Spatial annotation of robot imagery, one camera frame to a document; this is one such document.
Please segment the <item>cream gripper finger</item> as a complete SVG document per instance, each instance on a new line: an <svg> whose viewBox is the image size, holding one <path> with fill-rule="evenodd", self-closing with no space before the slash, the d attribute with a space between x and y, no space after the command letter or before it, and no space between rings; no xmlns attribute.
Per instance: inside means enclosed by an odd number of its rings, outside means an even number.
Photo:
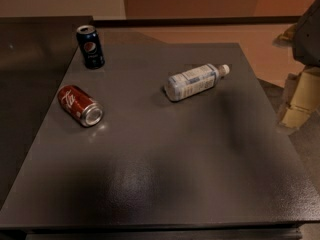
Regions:
<svg viewBox="0 0 320 240"><path fill-rule="evenodd" d="M297 25L293 24L283 33L279 34L272 42L276 47L291 47L293 43L293 38L296 33Z"/></svg>
<svg viewBox="0 0 320 240"><path fill-rule="evenodd" d="M289 74L278 111L278 124L299 129L320 106L320 68L306 66L298 75Z"/></svg>

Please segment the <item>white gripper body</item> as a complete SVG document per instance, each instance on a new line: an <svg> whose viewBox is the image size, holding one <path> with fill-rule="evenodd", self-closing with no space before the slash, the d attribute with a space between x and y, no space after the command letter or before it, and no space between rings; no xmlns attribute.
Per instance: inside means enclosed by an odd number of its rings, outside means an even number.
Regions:
<svg viewBox="0 0 320 240"><path fill-rule="evenodd" d="M304 65L320 66L320 0L315 0L297 22L293 57Z"/></svg>

